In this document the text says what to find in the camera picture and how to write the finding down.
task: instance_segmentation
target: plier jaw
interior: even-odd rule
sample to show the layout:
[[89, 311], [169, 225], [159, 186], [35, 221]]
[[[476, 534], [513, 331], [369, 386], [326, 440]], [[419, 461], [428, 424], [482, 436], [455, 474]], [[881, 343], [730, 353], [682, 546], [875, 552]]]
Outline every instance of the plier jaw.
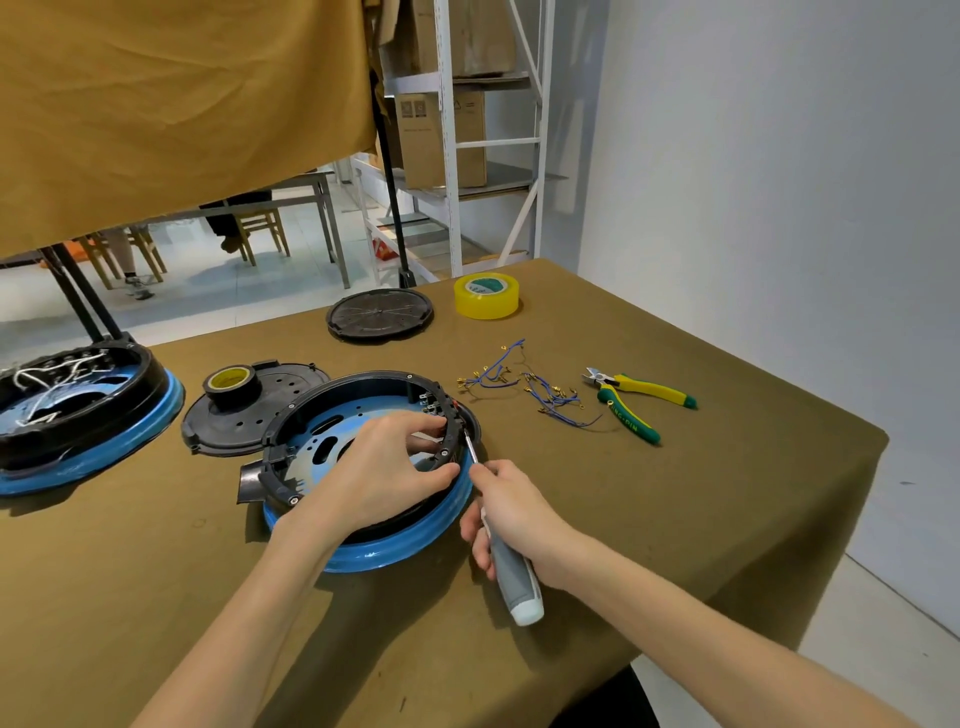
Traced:
[[605, 375], [599, 369], [594, 369], [593, 367], [587, 367], [587, 373], [581, 375], [585, 382], [592, 384], [595, 387], [599, 387], [602, 384], [609, 384], [611, 387], [619, 387], [620, 382], [614, 379], [610, 375]]

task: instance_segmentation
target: wire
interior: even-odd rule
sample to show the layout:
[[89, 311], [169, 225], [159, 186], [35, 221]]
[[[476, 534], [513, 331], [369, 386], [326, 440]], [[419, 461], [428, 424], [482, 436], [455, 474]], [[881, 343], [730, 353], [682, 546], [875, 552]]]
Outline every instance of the wire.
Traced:
[[523, 349], [523, 342], [525, 341], [526, 341], [525, 338], [519, 339], [518, 341], [515, 341], [513, 344], [511, 344], [509, 347], [505, 347], [504, 348], [505, 351], [503, 352], [503, 355], [500, 356], [499, 359], [494, 361], [493, 364], [491, 364], [489, 367], [486, 367], [483, 370], [483, 372], [479, 372], [479, 373], [474, 372], [473, 378], [459, 379], [457, 383], [465, 389], [468, 389], [469, 387], [475, 384], [479, 384], [481, 387], [484, 387], [486, 389], [503, 389], [504, 387], [516, 386], [520, 382], [519, 378], [515, 379], [514, 381], [506, 381], [502, 378], [505, 370], [507, 372], [510, 371], [509, 368], [504, 367], [503, 361], [510, 355], [510, 352], [512, 352], [517, 347], [520, 347], [521, 349]]
[[[561, 414], [557, 411], [557, 408], [566, 404], [579, 404], [580, 407], [583, 408], [583, 404], [580, 401], [580, 396], [575, 390], [571, 390], [571, 394], [567, 395], [564, 390], [560, 389], [559, 387], [551, 386], [550, 382], [548, 382], [542, 376], [534, 374], [533, 372], [521, 372], [513, 381], [507, 381], [503, 375], [505, 372], [509, 373], [510, 369], [506, 367], [503, 362], [510, 355], [510, 352], [517, 347], [523, 349], [523, 344], [525, 341], [525, 338], [519, 339], [509, 347], [503, 347], [503, 354], [500, 356], [500, 358], [494, 361], [493, 364], [484, 368], [483, 372], [474, 372], [473, 377], [462, 377], [458, 379], [457, 384], [467, 391], [470, 387], [476, 385], [479, 385], [485, 389], [503, 389], [505, 387], [517, 386], [520, 383], [521, 378], [523, 378], [527, 382], [527, 386], [523, 388], [524, 391], [529, 392], [530, 395], [540, 403], [541, 413], [548, 415], [555, 420], [559, 420], [560, 422], [572, 427], [589, 427], [603, 417], [603, 414], [600, 414], [588, 423], [581, 423]], [[536, 388], [538, 386], [543, 388], [545, 395], [542, 396], [537, 391]]]
[[[28, 392], [29, 386], [20, 382], [21, 377], [31, 379], [36, 384], [39, 384], [41, 387], [44, 387], [44, 390], [40, 393], [39, 397], [34, 400], [33, 406], [30, 408], [30, 413], [23, 420], [16, 420], [16, 423], [20, 427], [26, 427], [28, 425], [39, 425], [42, 423], [52, 422], [57, 417], [57, 412], [51, 412], [43, 417], [34, 419], [34, 416], [41, 407], [41, 405], [48, 400], [50, 395], [56, 392], [59, 389], [62, 389], [70, 384], [81, 381], [82, 379], [92, 376], [94, 374], [101, 374], [103, 372], [110, 371], [107, 369], [97, 369], [96, 366], [91, 366], [85, 373], [80, 374], [80, 368], [83, 364], [86, 364], [90, 361], [95, 361], [97, 359], [102, 359], [107, 356], [107, 353], [100, 351], [99, 353], [92, 354], [91, 356], [82, 356], [79, 359], [64, 359], [59, 364], [54, 364], [49, 367], [28, 367], [26, 369], [18, 369], [13, 374], [13, 384], [21, 391]], [[36, 373], [49, 374], [56, 372], [57, 370], [63, 369], [64, 367], [70, 367], [70, 374], [68, 374], [63, 379], [57, 380], [56, 375], [53, 376], [53, 382], [46, 382], [41, 379], [39, 376], [36, 376]]]

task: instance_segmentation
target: sneaker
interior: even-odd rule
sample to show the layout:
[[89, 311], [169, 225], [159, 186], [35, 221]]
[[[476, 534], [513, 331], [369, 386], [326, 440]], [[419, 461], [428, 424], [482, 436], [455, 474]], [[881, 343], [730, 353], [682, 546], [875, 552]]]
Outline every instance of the sneaker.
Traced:
[[154, 292], [147, 288], [138, 276], [124, 279], [124, 283], [127, 285], [127, 295], [133, 296], [137, 301], [146, 301], [154, 296]]

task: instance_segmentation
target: person's leg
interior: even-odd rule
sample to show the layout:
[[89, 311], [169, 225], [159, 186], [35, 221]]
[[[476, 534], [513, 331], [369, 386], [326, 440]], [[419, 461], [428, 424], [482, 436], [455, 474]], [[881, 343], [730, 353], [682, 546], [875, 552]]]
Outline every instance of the person's leg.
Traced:
[[[272, 199], [273, 193], [269, 189], [258, 189], [253, 192], [244, 192], [239, 195], [227, 197], [227, 203], [229, 205], [243, 205], [245, 203], [266, 202]], [[223, 200], [200, 205], [201, 209], [222, 206], [224, 206]], [[210, 229], [213, 230], [214, 235], [223, 235], [224, 240], [220, 244], [220, 247], [224, 251], [227, 253], [236, 253], [240, 250], [240, 246], [243, 244], [243, 238], [240, 235], [240, 229], [237, 227], [237, 221], [233, 219], [233, 215], [211, 215], [206, 218], [206, 222], [210, 224]]]
[[100, 231], [100, 234], [107, 241], [110, 254], [117, 259], [128, 293], [138, 301], [151, 298], [154, 292], [137, 277], [136, 265], [133, 262], [133, 247], [127, 238], [127, 231], [124, 228], [110, 228]]

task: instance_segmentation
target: gray screwdriver handle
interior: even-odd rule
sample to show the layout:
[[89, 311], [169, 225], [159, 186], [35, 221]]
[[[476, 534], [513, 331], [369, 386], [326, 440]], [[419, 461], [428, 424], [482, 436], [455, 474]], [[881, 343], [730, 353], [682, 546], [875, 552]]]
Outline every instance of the gray screwdriver handle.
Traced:
[[496, 582], [500, 586], [507, 609], [521, 627], [540, 621], [543, 617], [543, 596], [530, 559], [496, 535], [487, 523], [486, 510], [480, 510], [480, 517], [490, 537], [490, 553], [496, 568]]

